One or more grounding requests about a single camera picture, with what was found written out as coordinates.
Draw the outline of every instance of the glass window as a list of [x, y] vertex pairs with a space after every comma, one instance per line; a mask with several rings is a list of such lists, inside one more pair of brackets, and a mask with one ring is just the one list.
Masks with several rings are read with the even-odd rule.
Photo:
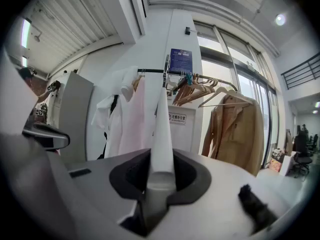
[[233, 36], [220, 32], [223, 37], [225, 44], [228, 46], [230, 54], [233, 58], [243, 62], [246, 65], [253, 67], [256, 71], [259, 71], [257, 63], [252, 57], [250, 51], [247, 48], [247, 45], [244, 42], [234, 38]]
[[259, 84], [256, 84], [257, 90], [258, 90], [258, 96], [260, 100], [260, 107], [262, 111], [262, 118], [263, 118], [263, 135], [264, 135], [264, 145], [263, 145], [263, 159], [261, 161], [261, 164], [263, 164], [267, 145], [268, 145], [268, 136], [269, 136], [269, 105], [268, 105], [268, 97], [267, 97], [267, 91], [264, 87], [260, 86]]
[[224, 52], [222, 50], [221, 44], [217, 41], [213, 41], [211, 39], [198, 36], [198, 42], [199, 42], [199, 46], [207, 47], [221, 53]]
[[[215, 64], [210, 61], [202, 60], [202, 71], [203, 71], [202, 74], [205, 76], [213, 77], [213, 78], [217, 78], [217, 79], [222, 79], [222, 80], [225, 80], [225, 81], [232, 83], [230, 69], [225, 66], [221, 66], [221, 65]], [[225, 87], [226, 89], [231, 88], [229, 85], [224, 84], [224, 83], [219, 83], [218, 86]], [[221, 99], [224, 96], [225, 96], [224, 93], [219, 93], [216, 97], [214, 97], [212, 100], [210, 100], [208, 103], [206, 103], [206, 105], [219, 104]], [[204, 100], [206, 100], [208, 98], [210, 98], [210, 95], [205, 96]], [[202, 131], [201, 131], [199, 154], [202, 153], [202, 148], [204, 145], [205, 136], [206, 136], [207, 129], [209, 126], [209, 122], [210, 122], [211, 111], [214, 108], [215, 107], [213, 107], [213, 106], [203, 108], [203, 120], [202, 120]]]
[[270, 142], [270, 150], [268, 154], [268, 158], [266, 163], [269, 163], [271, 160], [271, 154], [274, 149], [278, 146], [278, 103], [277, 103], [277, 96], [273, 94], [271, 91], [270, 98], [271, 98], [271, 118], [272, 118], [272, 132], [271, 132], [271, 142]]
[[263, 72], [264, 72], [264, 77], [265, 77], [266, 79], [268, 79], [271, 83], [273, 83], [273, 79], [272, 79], [272, 77], [271, 77], [271, 73], [270, 73], [270, 71], [269, 71], [269, 68], [268, 68], [268, 66], [267, 66], [267, 63], [266, 63], [265, 59], [263, 58], [262, 54], [261, 54], [260, 52], [256, 51], [256, 50], [254, 50], [254, 52], [255, 52], [255, 54], [256, 54], [256, 56], [257, 56], [257, 58], [258, 58], [259, 64], [260, 64], [260, 66], [261, 66], [261, 69], [262, 69]]
[[241, 93], [244, 96], [247, 96], [252, 99], [256, 99], [253, 82], [240, 74], [238, 74], [238, 77], [239, 77], [239, 82], [241, 87]]

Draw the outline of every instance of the window frame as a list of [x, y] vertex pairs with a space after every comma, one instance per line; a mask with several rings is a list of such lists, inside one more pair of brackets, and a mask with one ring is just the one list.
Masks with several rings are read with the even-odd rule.
[[[231, 79], [233, 84], [236, 86], [236, 88], [241, 92], [241, 87], [240, 87], [240, 82], [239, 82], [239, 77], [238, 75], [241, 75], [253, 82], [253, 89], [254, 89], [254, 95], [257, 97], [259, 94], [258, 92], [260, 90], [257, 89], [257, 84], [263, 87], [266, 91], [266, 97], [267, 97], [267, 104], [268, 104], [268, 112], [269, 112], [269, 130], [268, 130], [268, 138], [267, 138], [267, 146], [265, 149], [265, 154], [263, 154], [263, 162], [261, 165], [261, 169], [264, 169], [268, 164], [268, 158], [269, 158], [269, 153], [271, 149], [271, 139], [272, 139], [272, 127], [273, 127], [273, 120], [272, 120], [272, 103], [271, 103], [271, 95], [270, 92], [274, 94], [275, 97], [275, 102], [277, 106], [277, 116], [278, 116], [278, 124], [277, 124], [277, 137], [276, 137], [276, 146], [278, 145], [278, 140], [279, 140], [279, 106], [278, 106], [278, 99], [276, 95], [276, 89], [273, 84], [273, 79], [271, 77], [271, 74], [269, 72], [269, 68], [266, 64], [266, 61], [264, 60], [261, 52], [255, 50], [248, 42], [243, 41], [242, 39], [238, 38], [232, 33], [229, 33], [223, 29], [217, 28], [215, 25], [214, 26], [209, 26], [207, 24], [199, 23], [195, 21], [196, 24], [204, 25], [206, 27], [210, 27], [212, 31], [212, 36], [208, 34], [203, 34], [199, 33], [199, 36], [202, 38], [207, 38], [213, 41], [217, 41], [220, 43], [222, 50], [224, 52], [220, 52], [211, 48], [207, 48], [204, 46], [199, 46], [200, 47], [200, 53], [201, 53], [201, 59], [205, 61], [209, 61], [221, 66], [224, 66], [226, 68], [230, 69], [230, 74], [231, 74]], [[237, 39], [238, 41], [242, 42], [244, 45], [246, 45], [248, 51], [251, 53], [253, 60], [255, 61], [258, 69], [260, 72], [257, 72], [257, 70], [252, 71], [251, 69], [248, 68], [248, 66], [243, 63], [242, 61], [234, 58], [231, 56], [231, 53], [229, 51], [229, 48], [224, 41], [224, 38], [222, 37], [220, 32], [224, 32], [231, 37]]]

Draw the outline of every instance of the ceiling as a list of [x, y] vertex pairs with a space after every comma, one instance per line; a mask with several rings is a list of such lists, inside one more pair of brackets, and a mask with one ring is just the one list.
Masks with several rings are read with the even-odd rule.
[[[209, 0], [224, 6], [251, 22], [280, 49], [304, 24], [299, 6], [293, 0]], [[276, 15], [283, 14], [286, 23], [278, 26]]]
[[319, 101], [320, 93], [317, 93], [311, 96], [293, 100], [290, 103], [296, 108], [298, 114], [311, 114], [314, 110], [318, 110], [318, 114], [320, 114], [320, 108], [315, 108], [316, 102]]
[[117, 34], [99, 0], [33, 0], [22, 16], [31, 20], [27, 49], [20, 45], [23, 19], [19, 18], [7, 41], [8, 53], [18, 60], [25, 55], [28, 66], [44, 73], [77, 51]]

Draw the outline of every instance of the fluorescent light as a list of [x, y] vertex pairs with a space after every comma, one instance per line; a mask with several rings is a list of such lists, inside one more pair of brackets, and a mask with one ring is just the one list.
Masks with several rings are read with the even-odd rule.
[[278, 26], [282, 26], [283, 24], [285, 24], [286, 22], [286, 18], [283, 14], [278, 14], [276, 17], [275, 17], [275, 23], [278, 25]]
[[28, 42], [28, 34], [30, 29], [30, 22], [26, 19], [23, 20], [23, 27], [22, 27], [22, 35], [21, 35], [21, 45], [27, 48]]
[[27, 58], [22, 56], [22, 66], [27, 67]]

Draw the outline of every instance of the wooden hanger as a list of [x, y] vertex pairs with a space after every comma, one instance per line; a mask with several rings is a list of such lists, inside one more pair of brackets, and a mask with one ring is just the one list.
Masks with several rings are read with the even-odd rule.
[[135, 80], [132, 82], [134, 91], [137, 90], [140, 79], [141, 79], [142, 77], [145, 77], [145, 75], [146, 75], [146, 69], [143, 68], [143, 69], [141, 70], [140, 75], [137, 77], [137, 79], [135, 79]]
[[172, 91], [174, 91], [174, 90], [179, 90], [179, 92], [176, 94], [176, 96], [175, 96], [175, 98], [174, 98], [174, 100], [173, 100], [173, 104], [180, 99], [180, 97], [182, 96], [182, 94], [183, 94], [185, 91], [187, 91], [187, 90], [186, 90], [186, 88], [187, 88], [186, 84], [187, 84], [187, 78], [184, 77], [184, 78], [178, 83], [177, 88], [171, 89], [171, 91], [168, 93], [167, 96], [169, 96], [170, 93], [172, 93]]
[[201, 97], [204, 97], [208, 94], [212, 94], [215, 92], [215, 89], [214, 87], [218, 84], [218, 81], [215, 79], [215, 78], [211, 78], [211, 79], [208, 79], [207, 81], [203, 82], [203, 83], [212, 83], [211, 85], [207, 86], [207, 85], [203, 85], [204, 87], [204, 91], [203, 90], [200, 90], [200, 91], [197, 91], [191, 95], [188, 95], [182, 99], [180, 99], [177, 104], [179, 106], [182, 106], [183, 104], [186, 104], [188, 102], [191, 102], [191, 101], [194, 101], [196, 99], [199, 99]]
[[240, 94], [239, 92], [236, 92], [234, 90], [227, 90], [226, 88], [220, 86], [216, 91], [215, 93], [210, 97], [208, 98], [207, 100], [205, 100], [204, 102], [202, 102], [198, 108], [202, 108], [202, 107], [213, 107], [213, 106], [217, 106], [217, 105], [208, 105], [208, 106], [204, 106], [204, 104], [206, 104], [207, 102], [211, 101], [214, 97], [216, 97], [218, 94], [220, 93], [225, 93], [227, 95], [230, 95], [230, 96], [233, 96], [235, 98], [238, 98], [240, 100], [243, 100], [245, 102], [239, 102], [239, 103], [234, 103], [234, 104], [243, 104], [243, 103], [250, 103], [252, 104], [251, 100], [247, 99], [245, 96], [243, 96], [242, 94]]
[[180, 103], [181, 101], [186, 100], [187, 99], [186, 97], [190, 96], [195, 89], [199, 90], [200, 92], [206, 92], [208, 90], [203, 85], [197, 84], [196, 77], [197, 77], [196, 75], [193, 75], [192, 84], [188, 85], [187, 83], [185, 83], [186, 87], [180, 90], [183, 93], [179, 96], [178, 95], [176, 96], [176, 98], [173, 101], [173, 104], [177, 104], [177, 103]]

